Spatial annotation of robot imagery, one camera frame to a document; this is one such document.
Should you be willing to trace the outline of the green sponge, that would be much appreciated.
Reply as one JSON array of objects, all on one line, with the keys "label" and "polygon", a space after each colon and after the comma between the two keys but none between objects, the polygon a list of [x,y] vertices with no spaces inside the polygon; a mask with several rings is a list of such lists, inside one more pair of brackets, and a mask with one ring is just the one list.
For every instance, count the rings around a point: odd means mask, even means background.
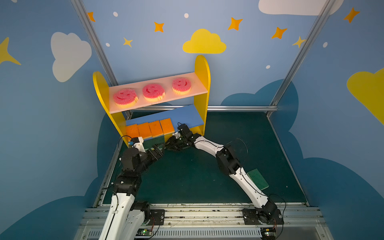
[{"label": "green sponge", "polygon": [[166,141],[165,141],[164,136],[158,137],[158,138],[156,138],[156,140],[157,140],[157,143],[156,143],[157,146],[164,146],[165,145]]},{"label": "green sponge", "polygon": [[251,170],[247,172],[250,179],[254,182],[254,184],[261,190],[265,190],[269,187],[269,184],[265,180],[265,178],[262,176],[260,171],[258,169]]},{"label": "green sponge", "polygon": [[144,149],[145,150],[150,149],[156,143],[157,143],[156,139],[145,140],[144,143],[143,143]]}]

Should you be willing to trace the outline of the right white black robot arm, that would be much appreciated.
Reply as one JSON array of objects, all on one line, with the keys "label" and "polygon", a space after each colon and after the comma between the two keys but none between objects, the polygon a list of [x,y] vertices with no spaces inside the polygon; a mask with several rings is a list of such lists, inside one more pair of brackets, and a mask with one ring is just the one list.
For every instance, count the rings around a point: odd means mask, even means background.
[{"label": "right white black robot arm", "polygon": [[214,143],[204,136],[193,133],[186,124],[170,137],[165,148],[182,151],[187,148],[202,150],[217,159],[220,171],[233,179],[250,198],[257,211],[257,219],[263,224],[283,224],[283,214],[277,205],[265,195],[245,172],[231,145]]}]

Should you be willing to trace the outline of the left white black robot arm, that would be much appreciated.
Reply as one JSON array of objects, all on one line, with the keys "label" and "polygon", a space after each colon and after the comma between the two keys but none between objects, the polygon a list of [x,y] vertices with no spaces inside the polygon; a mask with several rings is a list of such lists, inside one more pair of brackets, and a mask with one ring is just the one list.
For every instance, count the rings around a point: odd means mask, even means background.
[{"label": "left white black robot arm", "polygon": [[[100,240],[134,240],[137,236],[153,238],[164,224],[164,211],[151,211],[148,202],[136,201],[142,183],[142,174],[162,158],[161,146],[154,145],[145,152],[138,144],[124,151],[122,171],[113,185],[113,195]],[[144,229],[143,224],[157,226],[157,230]]]}]

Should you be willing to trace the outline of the orange sponge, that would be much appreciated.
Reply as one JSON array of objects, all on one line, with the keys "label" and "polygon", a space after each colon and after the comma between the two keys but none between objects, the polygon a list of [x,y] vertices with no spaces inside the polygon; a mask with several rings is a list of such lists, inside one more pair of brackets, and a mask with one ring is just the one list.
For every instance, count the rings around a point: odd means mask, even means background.
[{"label": "orange sponge", "polygon": [[143,123],[138,125],[139,136],[144,140],[152,138],[152,132],[149,123]]},{"label": "orange sponge", "polygon": [[140,136],[137,124],[126,126],[126,135],[130,138],[137,138]]},{"label": "orange sponge", "polygon": [[157,138],[164,135],[160,121],[154,121],[149,123],[149,127],[153,138]]},{"label": "orange sponge", "polygon": [[160,124],[161,124],[164,135],[173,134],[175,132],[173,123],[170,118],[160,120]]}]

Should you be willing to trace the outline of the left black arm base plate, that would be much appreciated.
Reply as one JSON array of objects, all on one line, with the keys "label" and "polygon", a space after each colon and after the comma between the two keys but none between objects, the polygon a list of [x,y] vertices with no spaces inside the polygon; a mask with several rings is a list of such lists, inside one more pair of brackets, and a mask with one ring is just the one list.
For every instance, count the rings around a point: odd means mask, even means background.
[{"label": "left black arm base plate", "polygon": [[165,221],[165,210],[149,210],[145,212],[145,226],[163,226]]}]

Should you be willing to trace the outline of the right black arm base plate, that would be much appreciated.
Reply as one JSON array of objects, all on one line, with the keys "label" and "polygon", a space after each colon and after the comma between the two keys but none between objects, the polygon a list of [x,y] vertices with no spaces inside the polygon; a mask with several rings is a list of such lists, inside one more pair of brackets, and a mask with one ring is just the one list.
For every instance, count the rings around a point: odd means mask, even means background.
[{"label": "right black arm base plate", "polygon": [[262,209],[242,209],[245,225],[283,225],[284,219],[281,211],[277,209],[269,214]]}]

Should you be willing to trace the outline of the pink smiley sponge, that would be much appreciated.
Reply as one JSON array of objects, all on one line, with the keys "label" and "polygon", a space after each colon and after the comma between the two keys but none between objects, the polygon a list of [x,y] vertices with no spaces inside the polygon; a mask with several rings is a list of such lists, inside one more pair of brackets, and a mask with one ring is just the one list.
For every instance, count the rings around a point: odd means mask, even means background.
[{"label": "pink smiley sponge", "polygon": [[192,83],[187,78],[176,78],[172,81],[172,90],[177,95],[186,95],[192,89]]},{"label": "pink smiley sponge", "polygon": [[113,100],[119,108],[128,108],[134,106],[139,98],[135,90],[126,88],[116,92]]},{"label": "pink smiley sponge", "polygon": [[142,89],[143,97],[149,102],[159,102],[166,94],[160,84],[148,84]]}]

